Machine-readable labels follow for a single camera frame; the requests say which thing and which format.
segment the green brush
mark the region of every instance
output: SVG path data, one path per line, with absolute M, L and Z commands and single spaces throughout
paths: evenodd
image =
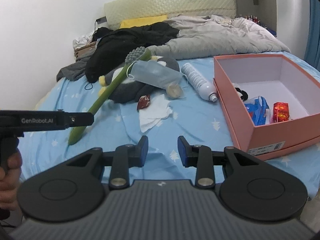
M 125 78 L 127 77 L 127 69 L 132 62 L 134 62 L 135 60 L 148 61 L 150 58 L 151 58 L 151 51 L 149 49 L 146 49 L 145 47 L 136 48 L 132 52 L 130 52 L 125 58 L 125 66 L 123 67 L 121 72 L 111 82 L 111 84 L 107 86 L 106 90 L 93 103 L 93 105 L 90 107 L 88 112 L 92 114 L 96 114 L 98 112 L 98 110 L 103 105 L 103 103 L 106 100 L 108 100 L 111 93 L 117 88 L 118 85 L 121 84 L 123 80 L 125 80 Z M 86 126 L 74 127 L 70 132 L 68 144 L 73 145 L 77 143 L 81 139 L 85 128 Z

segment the small bottle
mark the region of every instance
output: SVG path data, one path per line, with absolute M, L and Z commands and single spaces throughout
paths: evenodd
M 207 101 L 217 101 L 217 89 L 213 83 L 207 81 L 203 75 L 190 63 L 185 63 L 181 72 L 184 73 L 189 83 L 197 91 L 199 96 Z

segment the red snack wrapper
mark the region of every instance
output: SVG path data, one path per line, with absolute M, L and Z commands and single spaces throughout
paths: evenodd
M 273 122 L 283 122 L 289 120 L 289 104 L 277 102 L 273 105 Z
M 150 95 L 140 97 L 137 105 L 137 111 L 147 108 L 150 105 Z

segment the human hand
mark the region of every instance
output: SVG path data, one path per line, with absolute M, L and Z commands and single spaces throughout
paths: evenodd
M 8 159 L 8 173 L 0 167 L 0 208 L 16 210 L 18 208 L 17 190 L 20 185 L 22 157 L 17 150 Z

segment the orange box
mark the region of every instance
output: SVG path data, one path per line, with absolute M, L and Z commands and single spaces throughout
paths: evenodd
M 261 160 L 296 152 L 320 142 L 320 83 L 280 54 L 214 57 L 214 83 L 234 146 Z M 263 96 L 289 104 L 289 121 L 255 126 L 233 83 L 249 99 Z

